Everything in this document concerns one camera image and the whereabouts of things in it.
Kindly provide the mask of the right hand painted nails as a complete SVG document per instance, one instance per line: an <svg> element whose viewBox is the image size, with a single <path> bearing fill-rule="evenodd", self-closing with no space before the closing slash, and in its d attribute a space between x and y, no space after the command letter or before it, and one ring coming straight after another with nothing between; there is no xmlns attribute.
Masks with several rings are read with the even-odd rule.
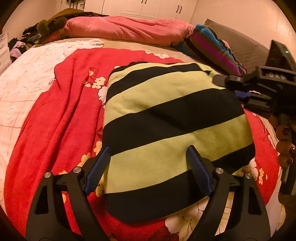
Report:
<svg viewBox="0 0 296 241"><path fill-rule="evenodd" d="M295 132L295 118L290 120L290 127L281 125L278 117L271 115L269 123L275 128L276 138L279 140L276 150L279 153L278 163L282 168L288 168L295 160L295 145L288 141L288 137Z"/></svg>

